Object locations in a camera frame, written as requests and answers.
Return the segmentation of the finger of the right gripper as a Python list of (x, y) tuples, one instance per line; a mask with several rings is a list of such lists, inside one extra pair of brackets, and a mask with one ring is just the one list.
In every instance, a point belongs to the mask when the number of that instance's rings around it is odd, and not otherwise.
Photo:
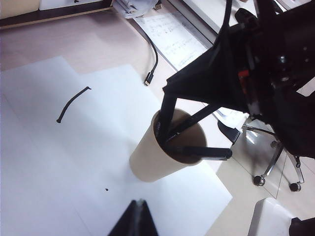
[(165, 94), (160, 110), (160, 142), (164, 143), (168, 134), (170, 123), (173, 118), (177, 98), (170, 94)]
[(172, 128), (167, 136), (166, 142), (172, 140), (173, 138), (180, 135), (183, 131), (187, 130), (188, 128), (194, 126), (199, 121), (207, 117), (208, 115), (212, 114), (214, 111), (216, 111), (219, 108), (218, 105), (215, 104), (209, 104), (197, 113), (193, 114), (192, 116), (189, 116), (182, 122), (180, 122), (178, 125), (176, 125), (174, 128)]

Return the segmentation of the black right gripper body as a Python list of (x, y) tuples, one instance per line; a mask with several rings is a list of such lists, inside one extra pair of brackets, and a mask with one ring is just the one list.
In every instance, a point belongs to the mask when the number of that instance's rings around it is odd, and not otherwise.
[(257, 19), (224, 24), (209, 50), (167, 79), (162, 112), (172, 112), (176, 100), (182, 98), (257, 113), (249, 46), (257, 28)]

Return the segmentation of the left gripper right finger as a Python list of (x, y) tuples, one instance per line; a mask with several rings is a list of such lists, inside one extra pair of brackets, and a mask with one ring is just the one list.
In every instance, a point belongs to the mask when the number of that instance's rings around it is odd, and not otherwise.
[(140, 200), (139, 235), (158, 236), (158, 231), (153, 221), (149, 206), (143, 199)]

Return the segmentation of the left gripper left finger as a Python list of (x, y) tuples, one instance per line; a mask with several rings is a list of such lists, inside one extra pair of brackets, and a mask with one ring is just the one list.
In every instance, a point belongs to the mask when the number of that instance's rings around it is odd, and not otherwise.
[(118, 222), (108, 234), (109, 236), (139, 236), (139, 208), (136, 200), (132, 200)]

